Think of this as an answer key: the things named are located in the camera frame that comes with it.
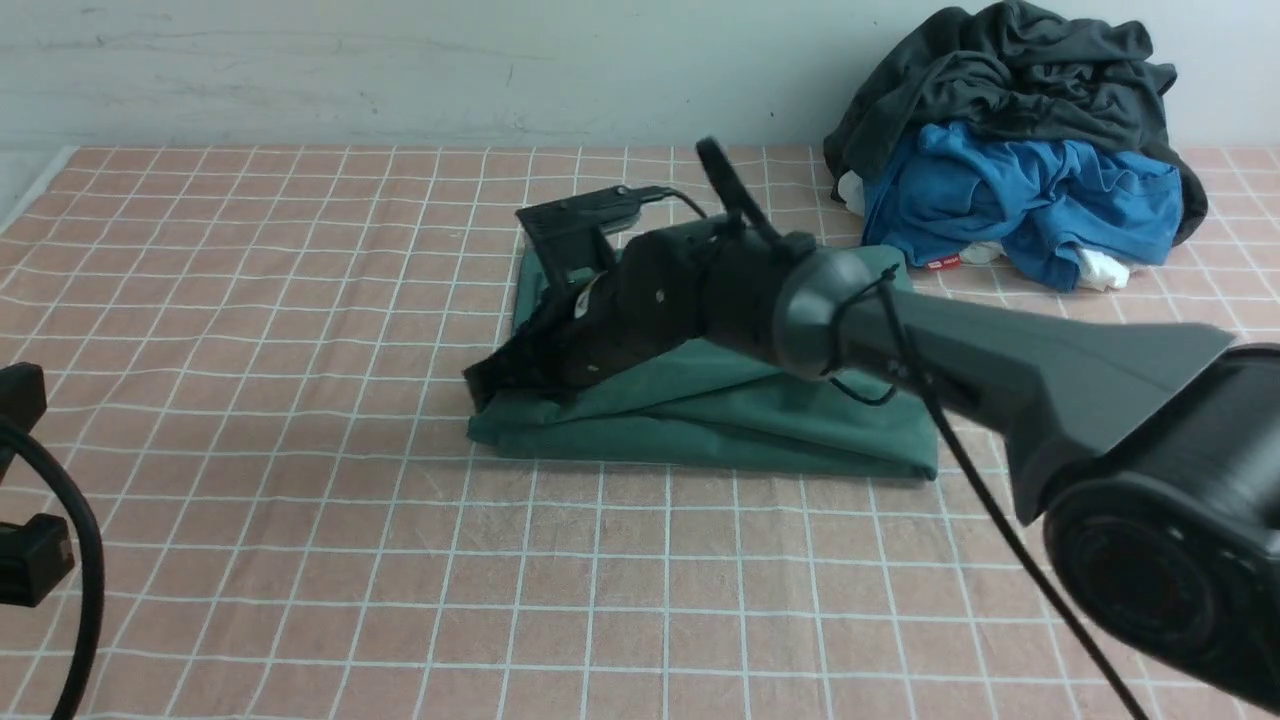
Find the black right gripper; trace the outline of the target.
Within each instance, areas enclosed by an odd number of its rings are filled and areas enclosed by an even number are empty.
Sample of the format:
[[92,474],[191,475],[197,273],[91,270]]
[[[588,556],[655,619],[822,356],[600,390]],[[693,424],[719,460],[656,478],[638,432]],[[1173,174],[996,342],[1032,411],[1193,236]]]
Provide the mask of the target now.
[[744,222],[689,222],[630,241],[614,266],[463,370],[474,411],[503,393],[558,398],[689,341],[780,366],[774,315],[787,278],[817,251]]

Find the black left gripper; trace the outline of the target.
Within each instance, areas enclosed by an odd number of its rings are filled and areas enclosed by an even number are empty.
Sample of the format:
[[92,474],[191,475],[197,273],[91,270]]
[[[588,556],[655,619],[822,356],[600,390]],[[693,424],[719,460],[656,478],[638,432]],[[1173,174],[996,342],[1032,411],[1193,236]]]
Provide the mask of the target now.
[[42,477],[12,442],[18,430],[24,439],[47,410],[44,369],[17,363],[1,372],[1,602],[35,609],[76,566],[68,520],[51,510],[51,493],[40,487]]

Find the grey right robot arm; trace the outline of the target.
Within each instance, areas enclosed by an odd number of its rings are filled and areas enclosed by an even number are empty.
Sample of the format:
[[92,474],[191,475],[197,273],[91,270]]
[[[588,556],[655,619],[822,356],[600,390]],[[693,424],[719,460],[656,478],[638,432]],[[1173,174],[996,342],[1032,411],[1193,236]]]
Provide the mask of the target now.
[[963,469],[1133,717],[1080,615],[1277,711],[1276,345],[902,293],[893,268],[737,214],[595,246],[589,281],[544,261],[547,300],[465,370],[476,409],[503,391],[577,393],[695,338],[806,380],[868,372],[920,398],[950,445],[946,411],[1004,437],[1015,512],[1041,520],[1056,582]]

